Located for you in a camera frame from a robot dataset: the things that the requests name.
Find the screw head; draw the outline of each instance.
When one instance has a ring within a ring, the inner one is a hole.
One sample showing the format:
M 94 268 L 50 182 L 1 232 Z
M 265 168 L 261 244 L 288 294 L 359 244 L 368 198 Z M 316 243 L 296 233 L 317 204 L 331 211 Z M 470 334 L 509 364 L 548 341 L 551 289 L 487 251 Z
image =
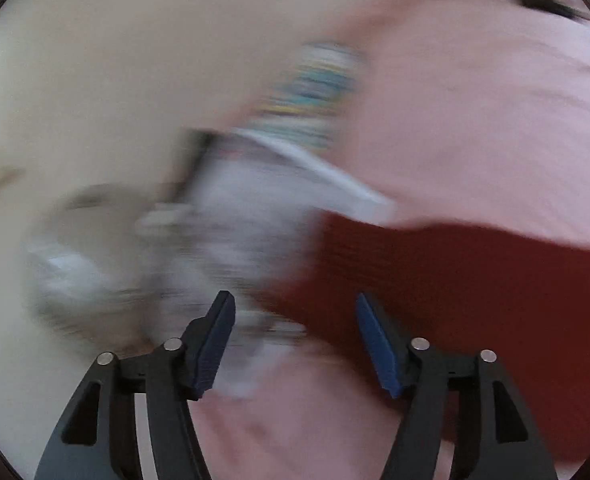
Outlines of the screw head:
M 178 337 L 171 337 L 164 343 L 165 350 L 179 350 L 182 347 L 182 340 Z
M 424 339 L 423 337 L 416 337 L 411 341 L 411 346 L 415 350 L 428 350 L 431 344 L 428 342 L 428 339 Z
M 99 365 L 107 365 L 108 363 L 110 363 L 112 361 L 113 355 L 111 352 L 104 352 L 102 354 L 99 354 L 97 356 L 97 364 Z
M 480 352 L 480 357 L 482 358 L 482 361 L 484 361 L 485 363 L 494 363 L 498 360 L 498 354 L 496 354 L 492 350 L 483 350 L 482 352 Z

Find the red fabric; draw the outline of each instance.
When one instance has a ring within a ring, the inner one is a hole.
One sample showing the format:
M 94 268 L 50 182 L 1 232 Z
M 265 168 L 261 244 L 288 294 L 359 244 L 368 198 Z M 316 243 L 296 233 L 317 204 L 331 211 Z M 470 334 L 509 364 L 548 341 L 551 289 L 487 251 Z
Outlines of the red fabric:
M 590 453 L 590 251 L 492 228 L 391 230 L 329 216 L 312 272 L 271 307 L 371 380 L 355 297 L 444 350 L 498 353 L 555 459 Z

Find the blue gripper pad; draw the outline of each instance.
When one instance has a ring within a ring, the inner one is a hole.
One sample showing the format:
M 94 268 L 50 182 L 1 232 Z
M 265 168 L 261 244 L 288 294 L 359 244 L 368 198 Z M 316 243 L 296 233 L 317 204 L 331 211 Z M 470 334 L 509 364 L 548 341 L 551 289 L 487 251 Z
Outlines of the blue gripper pad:
M 376 301 L 360 293 L 356 307 L 361 338 L 371 356 L 379 385 L 388 390 L 393 399 L 397 399 L 406 386 L 400 380 L 406 366 L 406 347 L 400 344 L 399 338 L 395 338 L 388 326 L 389 318 Z
M 193 320 L 182 335 L 187 343 L 185 358 L 195 367 L 191 388 L 198 397 L 213 387 L 234 324 L 235 298 L 220 290 L 206 316 Z

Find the metal pin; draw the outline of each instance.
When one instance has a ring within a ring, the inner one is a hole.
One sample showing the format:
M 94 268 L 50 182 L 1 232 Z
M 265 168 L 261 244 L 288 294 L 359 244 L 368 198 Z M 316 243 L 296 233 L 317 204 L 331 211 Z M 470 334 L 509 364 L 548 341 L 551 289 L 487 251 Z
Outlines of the metal pin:
M 411 346 L 415 350 L 428 350 L 431 344 L 428 342 L 428 339 L 424 339 L 423 337 L 416 337 L 411 341 Z
M 104 352 L 97 356 L 97 364 L 99 365 L 107 365 L 112 361 L 113 355 L 111 352 Z
M 480 357 L 482 358 L 482 361 L 486 363 L 494 363 L 498 360 L 498 354 L 496 354 L 492 350 L 483 350 L 482 352 L 480 352 Z
M 179 350 L 182 347 L 182 340 L 178 337 L 171 337 L 170 339 L 166 340 L 164 343 L 164 348 L 166 350 Z

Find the motion blur object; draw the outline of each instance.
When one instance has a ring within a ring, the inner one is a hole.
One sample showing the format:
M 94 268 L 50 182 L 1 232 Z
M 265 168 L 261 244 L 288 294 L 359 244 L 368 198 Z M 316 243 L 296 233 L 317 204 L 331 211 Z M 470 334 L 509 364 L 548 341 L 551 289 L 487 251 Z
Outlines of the motion blur object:
M 112 185 L 87 187 L 59 203 L 26 241 L 30 310 L 99 349 L 141 352 L 156 259 L 134 224 L 151 207 Z

